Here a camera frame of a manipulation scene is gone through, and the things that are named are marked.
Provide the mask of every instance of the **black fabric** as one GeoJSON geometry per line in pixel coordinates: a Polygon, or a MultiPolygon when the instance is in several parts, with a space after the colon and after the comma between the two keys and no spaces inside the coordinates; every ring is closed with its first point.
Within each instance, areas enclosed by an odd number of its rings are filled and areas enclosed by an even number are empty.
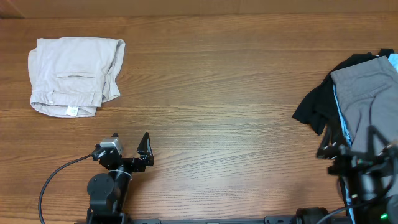
{"type": "Polygon", "coordinates": [[[325,125],[330,119],[339,119],[335,95],[333,93],[333,80],[330,73],[342,68],[357,65],[369,60],[386,56],[394,53],[392,49],[381,49],[379,55],[354,54],[349,59],[337,65],[325,77],[322,83],[305,96],[293,114],[293,118],[303,124],[311,125],[312,129],[318,134],[322,134],[325,125]]]}

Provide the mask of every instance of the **wooden surface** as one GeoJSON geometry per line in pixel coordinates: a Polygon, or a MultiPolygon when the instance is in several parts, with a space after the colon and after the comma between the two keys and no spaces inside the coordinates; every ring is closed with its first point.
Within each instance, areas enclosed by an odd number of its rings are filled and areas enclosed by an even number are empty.
{"type": "MultiPolygon", "coordinates": [[[[290,14],[0,21],[0,223],[38,223],[37,199],[60,165],[118,132],[133,155],[145,131],[155,166],[136,174],[134,218],[261,218],[343,205],[320,137],[291,118],[301,99],[353,53],[398,46],[398,14],[290,14]],[[121,97],[95,117],[30,107],[36,39],[124,39],[121,97]]],[[[86,185],[105,172],[74,164],[44,195],[48,223],[85,218],[86,185]]]]}
{"type": "Polygon", "coordinates": [[[23,18],[263,13],[398,12],[396,0],[0,0],[0,16],[23,18]],[[1,4],[10,7],[1,10],[1,4]]]}

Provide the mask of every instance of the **white tag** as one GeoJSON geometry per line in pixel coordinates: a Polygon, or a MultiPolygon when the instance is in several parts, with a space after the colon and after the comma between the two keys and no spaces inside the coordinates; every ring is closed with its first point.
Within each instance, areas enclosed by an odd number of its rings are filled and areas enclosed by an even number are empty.
{"type": "Polygon", "coordinates": [[[79,110],[79,106],[68,106],[66,115],[77,116],[77,111],[79,110]]]}

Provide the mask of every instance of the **white folded cloth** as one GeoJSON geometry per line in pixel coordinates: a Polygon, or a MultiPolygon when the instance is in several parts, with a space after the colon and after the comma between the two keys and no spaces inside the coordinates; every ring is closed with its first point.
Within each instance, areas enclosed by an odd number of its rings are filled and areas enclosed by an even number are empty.
{"type": "Polygon", "coordinates": [[[30,104],[49,116],[94,116],[102,102],[120,96],[115,79],[125,45],[96,37],[37,39],[28,56],[30,104]]]}

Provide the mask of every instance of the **gray cloth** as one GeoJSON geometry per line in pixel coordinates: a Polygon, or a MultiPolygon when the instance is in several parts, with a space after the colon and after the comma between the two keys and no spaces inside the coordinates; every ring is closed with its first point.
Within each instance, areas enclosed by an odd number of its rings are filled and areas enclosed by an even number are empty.
{"type": "MultiPolygon", "coordinates": [[[[374,125],[388,141],[398,139],[398,73],[387,57],[334,71],[336,95],[352,139],[351,150],[368,151],[368,126],[374,125]]],[[[379,154],[384,145],[374,137],[379,154]]],[[[383,179],[387,185],[390,177],[383,179]]],[[[393,186],[389,195],[398,191],[393,186]]]]}

